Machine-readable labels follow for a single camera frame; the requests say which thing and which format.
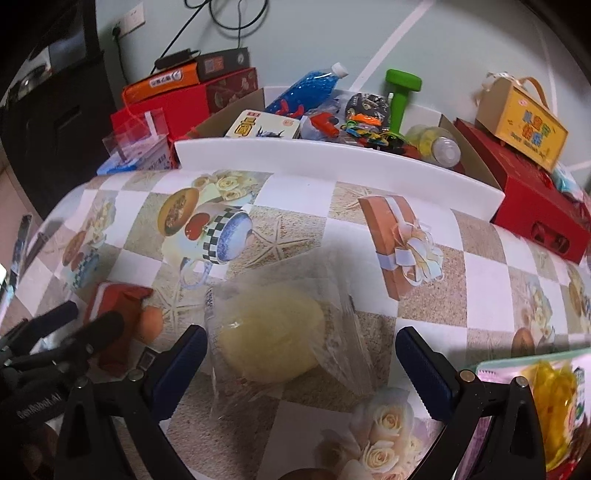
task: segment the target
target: green plastic toy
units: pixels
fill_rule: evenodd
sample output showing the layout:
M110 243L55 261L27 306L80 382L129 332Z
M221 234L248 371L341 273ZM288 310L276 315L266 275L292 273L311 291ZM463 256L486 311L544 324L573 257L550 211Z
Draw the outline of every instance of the green plastic toy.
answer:
M420 92L423 81L412 73L389 69L386 82L395 86L394 97L390 103L390 131L399 135L404 109L408 103L409 92Z

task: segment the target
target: bottle of blue liquid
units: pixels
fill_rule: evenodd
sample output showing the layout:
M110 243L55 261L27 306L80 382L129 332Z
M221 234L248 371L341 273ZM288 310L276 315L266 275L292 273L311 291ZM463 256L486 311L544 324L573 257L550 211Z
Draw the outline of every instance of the bottle of blue liquid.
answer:
M329 70L315 70L295 82L265 112L300 119L304 113L326 101L339 79L349 74L340 63Z

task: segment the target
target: clear plastic bottle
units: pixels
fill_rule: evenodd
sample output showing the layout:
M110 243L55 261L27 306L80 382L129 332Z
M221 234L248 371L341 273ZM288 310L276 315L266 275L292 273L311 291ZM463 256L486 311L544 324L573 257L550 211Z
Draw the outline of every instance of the clear plastic bottle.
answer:
M460 161L460 147L454 136L444 128L415 125L405 137L408 143L417 147L426 162L452 168Z
M336 82L349 74L340 63L335 63L328 70L315 70L295 82L265 112L276 115L301 118L305 112L317 108L330 97Z

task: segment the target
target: floor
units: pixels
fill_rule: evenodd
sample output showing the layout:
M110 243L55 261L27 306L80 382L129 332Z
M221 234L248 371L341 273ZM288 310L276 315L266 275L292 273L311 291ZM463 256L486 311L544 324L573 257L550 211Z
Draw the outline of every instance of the floor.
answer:
M12 249L22 216L33 213L33 231L41 225L41 219L32 209L11 169L4 170L0 174L0 264L6 268L12 261Z

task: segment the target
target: yellow handle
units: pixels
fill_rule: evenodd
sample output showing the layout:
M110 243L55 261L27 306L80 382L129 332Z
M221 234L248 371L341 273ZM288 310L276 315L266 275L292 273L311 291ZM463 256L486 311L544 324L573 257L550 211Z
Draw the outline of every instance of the yellow handle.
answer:
M533 77L523 77L522 79L519 79L519 83L521 83L523 85L523 83L527 82L528 80L537 90L538 95L540 96L540 100L542 100L542 105L544 105L547 109L550 109L550 107L548 107L548 102L546 101L546 95L544 94L544 89L542 88L541 83L538 82L537 79L535 79Z

